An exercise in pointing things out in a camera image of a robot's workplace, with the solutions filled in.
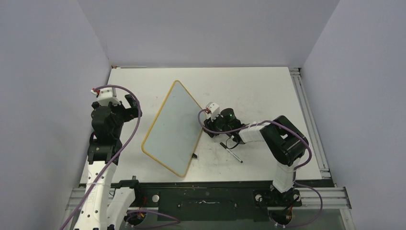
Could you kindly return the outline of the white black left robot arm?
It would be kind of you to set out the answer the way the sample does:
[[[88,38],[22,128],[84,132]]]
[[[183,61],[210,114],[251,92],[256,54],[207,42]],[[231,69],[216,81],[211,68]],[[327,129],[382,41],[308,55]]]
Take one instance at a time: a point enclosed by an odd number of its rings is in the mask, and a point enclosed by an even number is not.
[[[117,230],[129,206],[135,207],[142,202],[143,193],[136,189],[137,180],[120,181],[113,199],[109,199],[119,151],[123,147],[120,140],[123,125],[142,115],[137,101],[129,94],[125,98],[129,108],[115,96],[92,104],[88,179],[84,202],[78,206],[76,230]]]

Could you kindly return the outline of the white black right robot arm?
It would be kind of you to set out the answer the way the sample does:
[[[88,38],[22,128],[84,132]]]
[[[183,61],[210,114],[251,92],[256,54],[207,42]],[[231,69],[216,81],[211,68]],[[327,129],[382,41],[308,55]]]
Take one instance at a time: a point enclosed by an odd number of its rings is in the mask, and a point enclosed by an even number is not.
[[[290,199],[296,186],[296,171],[312,159],[307,138],[285,116],[259,123],[244,124],[235,116],[232,108],[216,112],[205,108],[198,112],[198,122],[211,138],[224,134],[235,146],[264,142],[277,161],[275,178],[272,181],[271,200],[283,205]]]

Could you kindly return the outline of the yellow framed whiteboard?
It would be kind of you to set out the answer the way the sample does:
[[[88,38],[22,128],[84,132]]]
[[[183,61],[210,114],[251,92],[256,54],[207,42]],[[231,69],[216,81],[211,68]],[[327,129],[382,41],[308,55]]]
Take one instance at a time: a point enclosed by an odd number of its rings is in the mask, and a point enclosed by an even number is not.
[[[202,133],[201,109],[185,86],[174,81],[142,142],[142,151],[178,177],[185,177]]]

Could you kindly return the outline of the black white marker pen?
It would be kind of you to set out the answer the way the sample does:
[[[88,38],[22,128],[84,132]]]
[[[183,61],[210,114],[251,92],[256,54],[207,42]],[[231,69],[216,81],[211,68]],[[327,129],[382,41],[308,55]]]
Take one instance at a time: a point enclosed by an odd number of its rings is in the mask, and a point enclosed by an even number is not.
[[[239,161],[240,163],[243,163],[243,161],[235,154],[231,151],[231,149],[229,149],[225,143],[220,142],[220,145],[228,152],[230,153],[237,161]]]

